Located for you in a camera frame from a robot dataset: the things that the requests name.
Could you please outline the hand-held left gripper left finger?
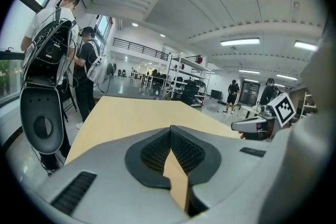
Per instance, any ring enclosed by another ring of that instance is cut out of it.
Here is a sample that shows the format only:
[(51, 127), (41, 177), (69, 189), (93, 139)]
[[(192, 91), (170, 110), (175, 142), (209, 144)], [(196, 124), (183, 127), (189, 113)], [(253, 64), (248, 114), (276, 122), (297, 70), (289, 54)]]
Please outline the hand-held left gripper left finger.
[(143, 185), (128, 171), (127, 150), (167, 128), (94, 146), (56, 171), (36, 191), (40, 209), (55, 223), (183, 223), (189, 216), (169, 189)]

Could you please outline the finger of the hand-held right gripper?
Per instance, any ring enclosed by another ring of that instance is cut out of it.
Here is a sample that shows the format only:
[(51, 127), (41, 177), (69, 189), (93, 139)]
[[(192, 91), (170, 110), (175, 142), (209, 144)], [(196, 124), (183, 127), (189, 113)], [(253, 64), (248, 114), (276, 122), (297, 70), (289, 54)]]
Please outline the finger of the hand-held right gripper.
[(231, 129), (238, 132), (258, 132), (267, 127), (267, 120), (262, 117), (247, 118), (231, 124)]

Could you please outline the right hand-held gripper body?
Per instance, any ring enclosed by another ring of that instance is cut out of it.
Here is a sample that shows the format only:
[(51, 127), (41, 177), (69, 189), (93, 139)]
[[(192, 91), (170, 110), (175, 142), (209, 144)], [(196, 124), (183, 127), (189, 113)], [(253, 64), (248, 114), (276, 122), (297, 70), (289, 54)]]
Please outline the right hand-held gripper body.
[(263, 105), (259, 116), (268, 123), (266, 133), (270, 135), (267, 140), (272, 140), (295, 115), (295, 107), (287, 93), (281, 93), (267, 105)]

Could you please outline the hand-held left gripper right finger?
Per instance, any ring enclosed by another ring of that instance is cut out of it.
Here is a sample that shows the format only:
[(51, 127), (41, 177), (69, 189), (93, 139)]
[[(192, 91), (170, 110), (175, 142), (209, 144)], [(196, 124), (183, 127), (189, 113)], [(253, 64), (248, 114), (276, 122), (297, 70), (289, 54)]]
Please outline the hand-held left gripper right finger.
[(260, 165), (270, 143), (170, 127), (171, 150), (187, 175), (180, 223), (259, 223), (265, 200)]

